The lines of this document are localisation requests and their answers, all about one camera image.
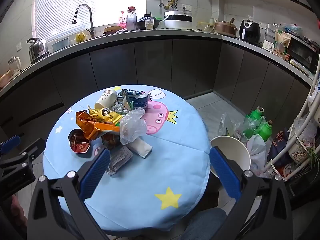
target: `kitchen faucet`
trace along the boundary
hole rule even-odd
[[[92,11],[89,5],[87,4],[80,4],[77,8],[76,8],[76,12],[75,12],[75,16],[73,17],[73,21],[72,24],[76,24],[77,23],[77,15],[78,15],[78,10],[81,6],[86,6],[89,9],[89,14],[90,14],[90,25],[91,25],[91,30],[89,31],[88,29],[86,29],[87,31],[90,32],[90,35],[92,38],[94,38],[94,29],[93,29],[93,22],[92,22]]]

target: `stainless steel kettle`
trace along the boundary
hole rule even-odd
[[[27,40],[27,43],[31,43],[31,46],[29,48],[31,64],[36,63],[45,56],[49,55],[48,45],[45,39],[41,40],[39,38],[31,38]]]

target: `black pot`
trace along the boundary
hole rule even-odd
[[[159,26],[159,23],[162,21],[162,20],[157,20],[156,18],[154,17],[151,17],[153,19],[153,29],[157,28]],[[138,26],[138,29],[139,30],[145,30],[146,29],[146,25],[144,23],[144,20],[149,20],[150,19],[150,14],[145,14],[142,18],[140,18],[138,21],[137,21],[137,26]]]

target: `white star print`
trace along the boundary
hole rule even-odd
[[[56,133],[58,133],[58,132],[61,132],[61,130],[62,130],[62,127],[61,127],[61,125],[56,129]]]

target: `paper cup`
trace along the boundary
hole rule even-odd
[[[102,109],[108,107],[111,109],[117,100],[117,92],[114,89],[107,89],[103,92],[99,100],[94,104],[95,109]]]
[[[250,154],[242,142],[230,136],[218,136],[210,141],[211,146],[218,146],[227,159],[233,160],[245,171],[250,169]],[[218,177],[216,171],[210,166],[210,171]]]

